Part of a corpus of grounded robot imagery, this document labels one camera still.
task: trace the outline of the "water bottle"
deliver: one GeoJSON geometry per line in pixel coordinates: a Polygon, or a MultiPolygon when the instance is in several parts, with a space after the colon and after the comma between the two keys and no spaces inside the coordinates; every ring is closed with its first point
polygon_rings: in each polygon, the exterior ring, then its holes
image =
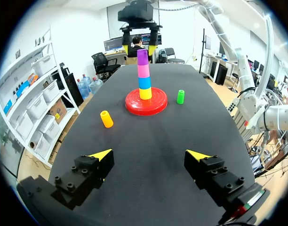
{"type": "Polygon", "coordinates": [[[82,76],[83,76],[82,81],[84,81],[86,83],[86,85],[88,87],[88,91],[90,92],[91,89],[89,88],[89,86],[91,84],[91,79],[88,76],[86,76],[85,74],[83,74],[82,76]]]}
{"type": "Polygon", "coordinates": [[[93,78],[93,82],[90,84],[90,89],[92,94],[95,94],[97,90],[103,85],[103,81],[100,79],[97,79],[96,77],[93,78]]]}
{"type": "Polygon", "coordinates": [[[78,89],[79,92],[82,96],[83,99],[88,98],[89,96],[89,92],[88,92],[88,86],[86,85],[86,83],[84,81],[80,81],[79,79],[77,79],[77,85],[78,85],[78,89]]]}

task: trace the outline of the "person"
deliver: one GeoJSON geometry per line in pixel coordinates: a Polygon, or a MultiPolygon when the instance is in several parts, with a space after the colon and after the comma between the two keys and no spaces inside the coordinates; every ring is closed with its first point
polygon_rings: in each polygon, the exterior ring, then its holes
{"type": "Polygon", "coordinates": [[[130,52],[128,53],[128,57],[137,57],[136,52],[138,51],[138,49],[145,49],[141,47],[143,45],[141,36],[133,37],[133,44],[134,44],[134,47],[131,48],[130,52]]]}

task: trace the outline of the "wooden floor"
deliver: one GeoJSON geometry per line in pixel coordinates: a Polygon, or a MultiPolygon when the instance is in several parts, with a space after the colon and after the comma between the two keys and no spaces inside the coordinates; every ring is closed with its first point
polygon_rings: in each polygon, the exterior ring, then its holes
{"type": "MultiPolygon", "coordinates": [[[[225,106],[228,106],[232,102],[232,100],[238,95],[237,93],[234,93],[228,89],[228,87],[233,86],[233,82],[230,81],[228,77],[226,78],[223,86],[213,83],[210,79],[206,79],[206,81],[217,93],[218,97],[221,99],[225,106]]],[[[85,102],[80,106],[80,110],[85,107],[85,105],[89,102],[91,98],[92,96],[85,100],[85,102]]],[[[262,185],[263,188],[270,190],[271,192],[269,198],[265,201],[263,206],[256,213],[256,225],[260,223],[264,219],[264,217],[266,217],[271,212],[277,201],[285,194],[286,188],[288,186],[288,167],[284,168],[283,171],[281,170],[281,168],[285,166],[288,166],[288,159],[285,159],[274,169],[264,174],[263,177],[256,179],[257,183],[262,185]]],[[[46,180],[48,180],[49,174],[49,167],[43,165],[29,152],[24,151],[19,167],[18,181],[28,176],[36,178],[38,175],[41,175],[46,180]]]]}

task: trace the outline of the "black office chair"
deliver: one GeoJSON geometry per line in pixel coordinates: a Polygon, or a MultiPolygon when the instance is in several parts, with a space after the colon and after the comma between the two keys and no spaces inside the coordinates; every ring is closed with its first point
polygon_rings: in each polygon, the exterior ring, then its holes
{"type": "Polygon", "coordinates": [[[166,56],[174,55],[174,58],[167,59],[167,63],[169,64],[184,64],[185,63],[184,60],[176,58],[173,48],[165,48],[165,53],[166,53],[166,56]]]}
{"type": "Polygon", "coordinates": [[[275,88],[275,76],[273,76],[272,74],[270,75],[266,88],[270,90],[273,90],[275,88]]]}
{"type": "Polygon", "coordinates": [[[109,73],[113,74],[121,65],[117,64],[117,58],[108,60],[106,59],[105,55],[103,53],[96,53],[92,56],[94,60],[94,67],[96,70],[96,74],[105,74],[109,73]],[[115,60],[114,65],[108,65],[109,61],[115,60]]]}
{"type": "Polygon", "coordinates": [[[228,89],[230,91],[233,91],[234,93],[238,93],[238,91],[234,88],[234,86],[235,86],[236,79],[237,79],[237,83],[239,82],[239,76],[236,73],[233,73],[232,75],[235,77],[234,84],[232,87],[228,87],[228,89]]]}

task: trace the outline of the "green cup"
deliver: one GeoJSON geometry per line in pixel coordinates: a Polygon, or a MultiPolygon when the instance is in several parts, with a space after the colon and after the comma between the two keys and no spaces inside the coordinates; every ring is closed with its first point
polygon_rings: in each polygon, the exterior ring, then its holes
{"type": "Polygon", "coordinates": [[[176,102],[179,104],[179,105],[182,105],[184,103],[184,98],[185,98],[185,91],[183,91],[182,89],[180,89],[178,91],[178,94],[177,94],[177,99],[176,99],[176,102]]]}

